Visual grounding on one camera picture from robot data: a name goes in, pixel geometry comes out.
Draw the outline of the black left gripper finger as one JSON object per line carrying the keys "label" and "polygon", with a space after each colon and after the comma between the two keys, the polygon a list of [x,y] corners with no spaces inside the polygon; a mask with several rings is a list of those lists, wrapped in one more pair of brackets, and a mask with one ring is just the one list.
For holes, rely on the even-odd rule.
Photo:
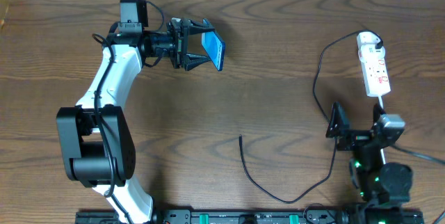
{"label": "black left gripper finger", "polygon": [[204,19],[203,22],[188,19],[188,35],[209,33],[215,30],[216,29],[206,19]]}
{"label": "black left gripper finger", "polygon": [[211,59],[208,56],[199,54],[185,54],[183,57],[183,68],[185,71],[191,71],[195,67],[209,62]]}

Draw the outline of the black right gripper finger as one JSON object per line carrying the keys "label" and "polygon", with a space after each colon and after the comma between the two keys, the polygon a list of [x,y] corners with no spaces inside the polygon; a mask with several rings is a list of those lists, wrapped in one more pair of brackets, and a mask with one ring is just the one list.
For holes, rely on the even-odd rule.
{"label": "black right gripper finger", "polygon": [[381,115],[385,114],[385,110],[377,103],[373,106],[373,121],[377,122]]}
{"label": "black right gripper finger", "polygon": [[325,136],[327,138],[342,138],[350,130],[350,122],[339,102],[332,105],[331,118]]}

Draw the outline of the blue Galaxy smartphone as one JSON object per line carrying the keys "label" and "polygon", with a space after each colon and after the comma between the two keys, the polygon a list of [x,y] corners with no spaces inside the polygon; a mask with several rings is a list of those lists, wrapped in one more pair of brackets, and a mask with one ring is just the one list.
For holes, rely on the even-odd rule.
{"label": "blue Galaxy smartphone", "polygon": [[201,42],[217,71],[222,71],[225,58],[225,41],[216,31],[212,31],[203,33]]}

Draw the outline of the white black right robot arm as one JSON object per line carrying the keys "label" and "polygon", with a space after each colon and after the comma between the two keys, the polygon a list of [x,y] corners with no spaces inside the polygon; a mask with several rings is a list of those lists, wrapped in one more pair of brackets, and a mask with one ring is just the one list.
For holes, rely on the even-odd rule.
{"label": "white black right robot arm", "polygon": [[347,205],[337,214],[337,223],[415,223],[416,216],[403,210],[410,201],[412,169],[404,164],[386,162],[382,149],[393,145],[405,130],[404,120],[373,107],[369,130],[350,127],[346,112],[335,102],[326,136],[338,141],[336,150],[351,151],[350,176],[362,194],[363,203]]}

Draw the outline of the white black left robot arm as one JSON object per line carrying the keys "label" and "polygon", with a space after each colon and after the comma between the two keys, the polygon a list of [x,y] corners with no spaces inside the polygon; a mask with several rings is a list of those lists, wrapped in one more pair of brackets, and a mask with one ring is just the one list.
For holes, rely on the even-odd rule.
{"label": "white black left robot arm", "polygon": [[107,36],[94,33],[102,63],[75,106],[62,107],[56,126],[67,177],[104,196],[120,223],[160,223],[152,196],[136,178],[136,148],[124,116],[132,84],[147,58],[169,58],[175,69],[213,62],[222,70],[225,43],[208,19],[173,17],[150,30],[146,0],[120,0],[120,19]]}

